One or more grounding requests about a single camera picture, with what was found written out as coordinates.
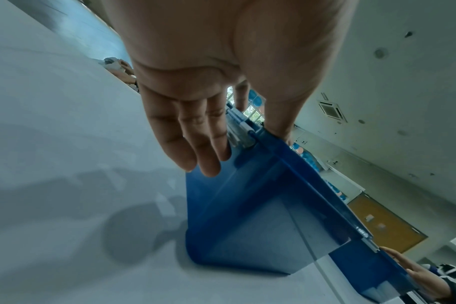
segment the person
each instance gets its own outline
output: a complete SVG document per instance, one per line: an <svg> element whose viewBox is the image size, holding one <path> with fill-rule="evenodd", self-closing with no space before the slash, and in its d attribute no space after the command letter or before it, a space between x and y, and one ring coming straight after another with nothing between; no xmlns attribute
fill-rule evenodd
<svg viewBox="0 0 456 304"><path fill-rule="evenodd" d="M439 266L433 266L430 264L421 264L428 271L435 273L438 276L449 276L451 278L456 278L456 266L451 264L440 264Z"/></svg>
<svg viewBox="0 0 456 304"><path fill-rule="evenodd" d="M400 252L381 247L393 257L422 288L422 294L440 303L456 304L456 281L448 276L438 276L425 267L415 263Z"/></svg>
<svg viewBox="0 0 456 304"><path fill-rule="evenodd" d="M107 57L103 60L96 61L119 80L127 84L131 89L139 92L134 70L129 63L116 57Z"/></svg>
<svg viewBox="0 0 456 304"><path fill-rule="evenodd" d="M357 0L103 0L133 62L143 105L179 167L219 173L231 156L224 105L266 98L265 128L289 141L334 61Z"/></svg>

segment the brown door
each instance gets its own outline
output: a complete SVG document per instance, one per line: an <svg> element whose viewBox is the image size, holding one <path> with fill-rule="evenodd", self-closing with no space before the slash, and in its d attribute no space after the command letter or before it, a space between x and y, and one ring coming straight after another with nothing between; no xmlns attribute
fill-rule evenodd
<svg viewBox="0 0 456 304"><path fill-rule="evenodd" d="M405 252L427 238L364 193L352 200L348 207L373 234L373 241L378 246Z"/></svg>

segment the white ceiling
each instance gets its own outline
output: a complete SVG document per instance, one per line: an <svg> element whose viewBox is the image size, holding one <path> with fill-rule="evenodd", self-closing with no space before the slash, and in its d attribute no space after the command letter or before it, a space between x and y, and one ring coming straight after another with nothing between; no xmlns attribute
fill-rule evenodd
<svg viewBox="0 0 456 304"><path fill-rule="evenodd" d="M321 92L347 124L322 113ZM296 124L456 204L456 1L361 0Z"/></svg>

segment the floor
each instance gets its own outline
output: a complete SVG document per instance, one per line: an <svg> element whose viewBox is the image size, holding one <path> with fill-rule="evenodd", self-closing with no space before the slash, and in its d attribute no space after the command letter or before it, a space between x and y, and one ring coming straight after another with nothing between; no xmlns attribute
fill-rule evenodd
<svg viewBox="0 0 456 304"><path fill-rule="evenodd" d="M89 58L131 62L120 37L77 0L9 0Z"/></svg>

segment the table surface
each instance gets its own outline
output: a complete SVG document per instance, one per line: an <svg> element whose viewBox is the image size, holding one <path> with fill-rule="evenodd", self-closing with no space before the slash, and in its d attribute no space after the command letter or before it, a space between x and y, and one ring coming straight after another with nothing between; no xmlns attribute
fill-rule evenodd
<svg viewBox="0 0 456 304"><path fill-rule="evenodd" d="M0 0L0 303L364 303L329 257L193 264L184 172L139 95Z"/></svg>

